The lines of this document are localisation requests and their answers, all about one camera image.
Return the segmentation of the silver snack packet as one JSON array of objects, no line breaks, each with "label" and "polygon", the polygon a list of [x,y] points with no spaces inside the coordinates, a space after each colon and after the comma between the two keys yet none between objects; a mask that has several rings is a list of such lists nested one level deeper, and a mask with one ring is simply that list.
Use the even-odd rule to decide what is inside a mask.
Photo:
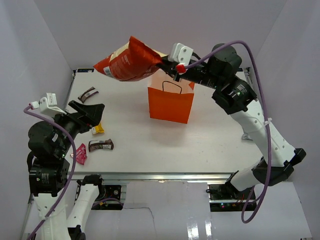
[{"label": "silver snack packet", "polygon": [[248,140],[248,141],[251,141],[251,140],[252,140],[252,138],[250,137],[250,135],[247,134],[247,133],[243,133],[242,136],[241,136],[241,139],[242,139],[242,140]]}]

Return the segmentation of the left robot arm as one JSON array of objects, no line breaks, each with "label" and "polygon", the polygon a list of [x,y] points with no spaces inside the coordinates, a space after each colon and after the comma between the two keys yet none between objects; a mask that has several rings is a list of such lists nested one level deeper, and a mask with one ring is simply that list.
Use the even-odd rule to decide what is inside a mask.
[{"label": "left robot arm", "polygon": [[30,240],[35,239],[37,231],[43,240],[86,239],[85,227],[92,206],[106,193],[100,175],[86,175],[78,181],[80,192],[67,215],[65,193],[77,162],[74,159],[69,163],[67,153],[69,149],[76,152],[76,136],[97,126],[105,108],[103,103],[85,105],[74,100],[68,105],[74,109],[73,113],[54,107],[50,118],[33,112],[41,107],[38,102],[32,102],[24,109],[25,114],[40,120],[28,131],[29,189],[40,218],[40,223],[28,237]]}]

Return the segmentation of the large orange chips bag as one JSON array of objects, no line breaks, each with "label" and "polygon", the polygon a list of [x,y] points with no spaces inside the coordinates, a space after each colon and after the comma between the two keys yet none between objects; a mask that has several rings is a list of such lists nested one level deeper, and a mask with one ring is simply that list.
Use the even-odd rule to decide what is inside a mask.
[{"label": "large orange chips bag", "polygon": [[153,75],[165,53],[154,50],[131,36],[129,41],[93,67],[99,73],[122,82],[137,82]]}]

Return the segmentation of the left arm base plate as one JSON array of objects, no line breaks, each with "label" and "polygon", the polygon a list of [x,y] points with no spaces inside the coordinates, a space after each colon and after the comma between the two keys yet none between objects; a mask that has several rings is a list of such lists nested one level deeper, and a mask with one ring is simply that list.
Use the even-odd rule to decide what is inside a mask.
[{"label": "left arm base plate", "polygon": [[123,209],[126,188],[122,185],[102,185],[101,192],[91,209],[97,211],[120,211]]}]

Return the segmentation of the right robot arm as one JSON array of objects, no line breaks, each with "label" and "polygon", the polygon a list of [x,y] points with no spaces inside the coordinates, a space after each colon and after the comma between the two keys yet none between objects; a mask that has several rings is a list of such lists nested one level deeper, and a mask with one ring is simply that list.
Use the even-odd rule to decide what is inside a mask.
[{"label": "right robot arm", "polygon": [[235,48],[220,43],[212,51],[208,60],[197,63],[199,56],[191,48],[176,43],[157,66],[177,82],[183,79],[214,89],[213,100],[240,124],[262,153],[259,162],[234,172],[222,186],[222,191],[236,200],[257,184],[274,186],[287,180],[307,154],[283,138],[265,118],[264,107],[252,87],[236,76],[242,59]]}]

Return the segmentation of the pink candy packet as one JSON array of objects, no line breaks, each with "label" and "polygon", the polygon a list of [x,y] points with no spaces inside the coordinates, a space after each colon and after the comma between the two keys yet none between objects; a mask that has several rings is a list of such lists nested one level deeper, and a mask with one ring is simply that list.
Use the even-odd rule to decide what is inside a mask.
[{"label": "pink candy packet", "polygon": [[87,150],[84,143],[82,143],[77,149],[76,149],[76,162],[80,165],[85,165],[85,162],[87,160]]}]

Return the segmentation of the brown snack bar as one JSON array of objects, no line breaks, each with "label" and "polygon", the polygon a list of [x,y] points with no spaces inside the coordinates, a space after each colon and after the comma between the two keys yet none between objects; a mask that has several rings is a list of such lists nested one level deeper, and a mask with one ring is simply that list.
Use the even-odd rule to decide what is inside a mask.
[{"label": "brown snack bar", "polygon": [[113,150],[114,143],[111,139],[107,140],[91,140],[88,142],[88,151],[91,153],[95,150]]}]

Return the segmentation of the yellow snack packet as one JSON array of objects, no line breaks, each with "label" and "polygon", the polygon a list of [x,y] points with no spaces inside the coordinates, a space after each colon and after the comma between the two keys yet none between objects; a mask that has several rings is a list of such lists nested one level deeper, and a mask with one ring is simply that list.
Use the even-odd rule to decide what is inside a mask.
[{"label": "yellow snack packet", "polygon": [[91,129],[91,133],[92,133],[93,135],[96,135],[96,134],[104,134],[104,133],[105,133],[105,130],[103,129],[102,123],[100,122],[98,125],[94,126],[94,127]]}]

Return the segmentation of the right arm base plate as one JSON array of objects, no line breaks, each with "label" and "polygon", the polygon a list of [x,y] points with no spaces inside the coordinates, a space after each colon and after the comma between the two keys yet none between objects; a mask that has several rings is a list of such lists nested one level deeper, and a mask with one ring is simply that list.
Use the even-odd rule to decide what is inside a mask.
[{"label": "right arm base plate", "polygon": [[209,196],[209,206],[212,213],[241,212],[245,206],[246,211],[254,211],[257,207],[257,197],[253,192],[249,198],[251,188],[235,193],[227,189],[224,184],[209,184],[206,193]]}]

